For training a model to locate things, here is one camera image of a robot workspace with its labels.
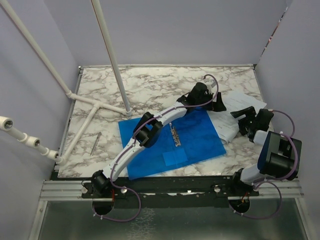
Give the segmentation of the white printed paper sheet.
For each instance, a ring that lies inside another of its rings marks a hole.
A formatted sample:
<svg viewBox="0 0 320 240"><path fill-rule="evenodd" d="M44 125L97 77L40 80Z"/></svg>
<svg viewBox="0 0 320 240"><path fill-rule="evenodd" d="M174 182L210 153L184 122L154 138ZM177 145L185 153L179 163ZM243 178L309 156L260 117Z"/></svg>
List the white printed paper sheet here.
<svg viewBox="0 0 320 240"><path fill-rule="evenodd" d="M247 107L254 107L258 112L267 106L265 102L237 91L230 91L222 97L222 101L226 111L207 111L207 113L219 138L226 143L231 142L239 132L239 118L234 118L231 112L240 111Z"/></svg>

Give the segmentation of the blue clip file folder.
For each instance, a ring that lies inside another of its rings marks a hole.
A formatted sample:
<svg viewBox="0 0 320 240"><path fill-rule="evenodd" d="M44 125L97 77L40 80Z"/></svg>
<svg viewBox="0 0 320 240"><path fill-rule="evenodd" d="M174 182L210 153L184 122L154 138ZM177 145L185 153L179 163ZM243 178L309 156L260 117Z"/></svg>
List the blue clip file folder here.
<svg viewBox="0 0 320 240"><path fill-rule="evenodd" d="M128 178L160 174L226 153L208 113L195 110L163 127L156 143L128 164Z"/></svg>

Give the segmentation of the metal folder clip mechanism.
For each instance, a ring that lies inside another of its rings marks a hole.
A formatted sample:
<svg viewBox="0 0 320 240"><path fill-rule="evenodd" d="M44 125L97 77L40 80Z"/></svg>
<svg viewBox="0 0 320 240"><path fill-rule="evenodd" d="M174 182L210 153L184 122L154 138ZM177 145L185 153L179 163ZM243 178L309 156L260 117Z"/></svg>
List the metal folder clip mechanism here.
<svg viewBox="0 0 320 240"><path fill-rule="evenodd" d="M172 138L173 138L173 141L174 141L174 145L176 147L181 146L180 137L178 135L176 127L173 126L173 124L171 122L169 123L169 127L170 127L171 135L172 135Z"/></svg>

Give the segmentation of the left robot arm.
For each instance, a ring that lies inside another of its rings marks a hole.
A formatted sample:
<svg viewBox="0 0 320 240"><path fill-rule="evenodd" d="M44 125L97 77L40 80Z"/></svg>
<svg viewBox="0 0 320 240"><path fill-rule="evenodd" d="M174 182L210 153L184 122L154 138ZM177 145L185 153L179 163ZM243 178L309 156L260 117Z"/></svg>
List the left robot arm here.
<svg viewBox="0 0 320 240"><path fill-rule="evenodd" d="M151 148L158 140L161 131L169 123L185 117L196 108L213 111L214 104L218 103L218 81L200 81L192 90L176 102L156 114L146 112L133 130L132 137L123 150L102 170L93 173L90 178L92 189L97 196L106 197L111 190L113 182L125 167L146 148Z"/></svg>

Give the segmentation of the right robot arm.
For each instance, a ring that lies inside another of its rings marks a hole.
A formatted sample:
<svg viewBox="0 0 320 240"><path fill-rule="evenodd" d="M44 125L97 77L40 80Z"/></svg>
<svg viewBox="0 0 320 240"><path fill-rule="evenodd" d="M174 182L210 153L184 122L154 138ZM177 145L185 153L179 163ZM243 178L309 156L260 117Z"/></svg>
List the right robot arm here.
<svg viewBox="0 0 320 240"><path fill-rule="evenodd" d="M290 120L291 134L269 130L275 113L283 114ZM297 177L302 141L294 138L296 126L289 114L265 108L256 112L253 106L230 114L238 119L241 135L246 135L252 143L262 145L257 163L251 167L241 168L233 174L229 189L234 195L240 196L245 192L257 190L264 182L292 181Z"/></svg>

